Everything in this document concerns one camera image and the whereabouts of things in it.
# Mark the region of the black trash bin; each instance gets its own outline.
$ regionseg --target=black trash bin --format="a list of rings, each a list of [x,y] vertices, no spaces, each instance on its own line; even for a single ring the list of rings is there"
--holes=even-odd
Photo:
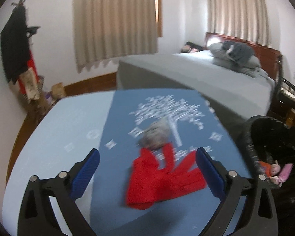
[[[259,161],[274,164],[277,160],[281,168],[293,163],[290,177],[282,187],[268,177],[267,180],[276,204],[280,235],[295,232],[295,128],[291,130],[271,117],[254,116],[245,123],[236,144],[252,176],[267,177]]]

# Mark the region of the white tree print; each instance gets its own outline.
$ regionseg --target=white tree print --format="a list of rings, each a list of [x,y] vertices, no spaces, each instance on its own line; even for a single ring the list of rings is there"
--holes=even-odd
[[[189,123],[197,125],[199,130],[204,127],[200,117],[205,115],[198,111],[199,105],[189,105],[184,99],[175,101],[172,95],[157,96],[146,100],[146,104],[139,104],[136,111],[129,113],[136,117],[136,125],[140,125],[144,120],[150,118],[166,118],[179,147],[183,145],[177,127],[179,120],[189,121]]]

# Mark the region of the red glove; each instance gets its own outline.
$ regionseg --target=red glove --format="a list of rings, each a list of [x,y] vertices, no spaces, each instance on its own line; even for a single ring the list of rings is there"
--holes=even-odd
[[[206,182],[199,168],[188,170],[195,163],[196,152],[188,154],[173,170],[174,152],[172,145],[163,147],[166,166],[158,169],[159,162],[148,149],[140,150],[141,156],[133,162],[126,195],[126,204],[144,210],[157,201],[177,198],[205,188]]]

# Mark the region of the beige curtain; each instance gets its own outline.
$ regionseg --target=beige curtain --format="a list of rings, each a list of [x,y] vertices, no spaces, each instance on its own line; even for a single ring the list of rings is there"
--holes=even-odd
[[[157,52],[155,0],[73,0],[78,70],[119,56]]]
[[[209,0],[209,31],[268,46],[265,0]]]

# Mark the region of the black coat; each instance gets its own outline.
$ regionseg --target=black coat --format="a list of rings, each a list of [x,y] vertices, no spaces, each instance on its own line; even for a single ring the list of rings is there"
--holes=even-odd
[[[1,32],[1,54],[4,72],[15,84],[19,75],[27,71],[30,47],[27,38],[25,8],[16,7]]]

